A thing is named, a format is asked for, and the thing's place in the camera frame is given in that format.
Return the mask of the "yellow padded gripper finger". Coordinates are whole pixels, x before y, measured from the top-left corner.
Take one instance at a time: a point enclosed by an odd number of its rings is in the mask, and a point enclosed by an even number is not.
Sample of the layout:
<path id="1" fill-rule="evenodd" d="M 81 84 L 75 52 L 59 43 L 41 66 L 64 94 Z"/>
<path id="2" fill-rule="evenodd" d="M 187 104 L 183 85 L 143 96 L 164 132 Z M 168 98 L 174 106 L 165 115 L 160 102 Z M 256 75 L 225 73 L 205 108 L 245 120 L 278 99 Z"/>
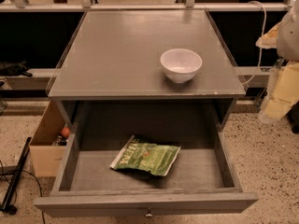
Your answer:
<path id="1" fill-rule="evenodd" d="M 258 119 L 270 124 L 281 120 L 299 102 L 299 63 L 287 62 L 281 68 L 274 67 L 266 90 Z"/>

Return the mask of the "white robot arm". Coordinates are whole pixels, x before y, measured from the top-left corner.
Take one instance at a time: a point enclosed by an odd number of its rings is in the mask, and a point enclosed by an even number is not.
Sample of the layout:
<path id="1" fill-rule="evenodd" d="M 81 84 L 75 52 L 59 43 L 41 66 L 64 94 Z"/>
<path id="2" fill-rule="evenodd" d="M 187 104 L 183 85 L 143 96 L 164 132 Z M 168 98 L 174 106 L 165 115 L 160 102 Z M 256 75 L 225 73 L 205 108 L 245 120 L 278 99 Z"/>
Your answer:
<path id="1" fill-rule="evenodd" d="M 299 0 L 289 0 L 289 7 L 281 22 L 256 42 L 261 49 L 276 49 L 278 57 L 287 62 L 270 71 L 258 115 L 266 124 L 279 121 L 299 102 Z"/>

